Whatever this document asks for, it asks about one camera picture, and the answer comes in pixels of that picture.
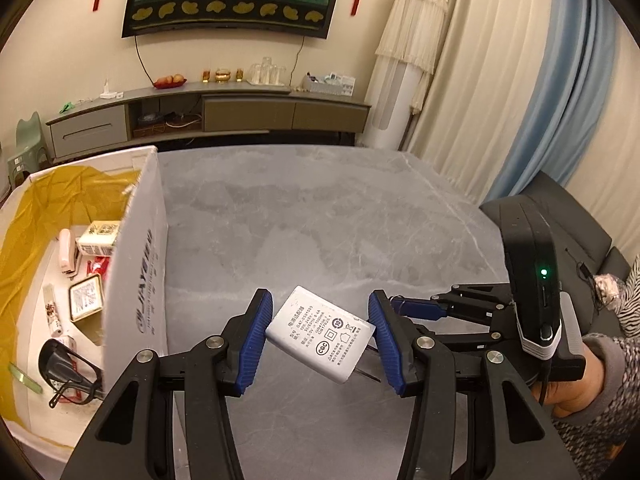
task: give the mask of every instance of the charger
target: charger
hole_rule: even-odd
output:
[[[266,336],[297,361],[343,384],[374,330],[371,323],[297,286],[267,327]]]

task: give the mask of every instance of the red fruit plate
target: red fruit plate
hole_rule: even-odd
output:
[[[154,83],[154,87],[157,88],[158,90],[166,90],[167,88],[178,88],[182,85],[184,85],[187,82],[187,80],[185,79],[184,81],[180,81],[179,83],[164,83],[164,84],[158,84],[158,83]]]

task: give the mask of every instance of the dark gray sofa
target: dark gray sofa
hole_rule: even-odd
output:
[[[533,202],[551,227],[562,290],[571,295],[582,334],[622,336],[618,318],[608,310],[598,311],[591,287],[578,270],[583,262],[593,274],[611,273],[626,280],[630,266],[611,247],[611,237],[574,197],[541,171],[519,195],[491,200],[480,209],[497,224],[500,204],[510,201]]]

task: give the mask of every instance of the knitted sweater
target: knitted sweater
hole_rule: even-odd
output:
[[[605,365],[602,393],[584,410],[554,425],[583,480],[597,480],[640,422],[640,337],[585,336]]]

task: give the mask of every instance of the silver bolt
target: silver bolt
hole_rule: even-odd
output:
[[[504,355],[502,355],[500,352],[495,350],[489,350],[486,353],[486,358],[489,359],[489,361],[491,361],[492,363],[497,365],[499,365],[501,362],[504,361]]]
[[[434,346],[436,346],[436,342],[430,337],[427,337],[425,335],[420,336],[415,342],[418,343],[418,346],[420,348],[424,348],[427,350],[429,348],[433,348]]]
[[[153,358],[154,353],[151,350],[143,350],[138,352],[138,355],[136,355],[136,359],[139,363],[148,363]]]
[[[207,346],[212,350],[216,348],[220,348],[225,343],[225,340],[222,339],[219,335],[215,335],[207,339]]]

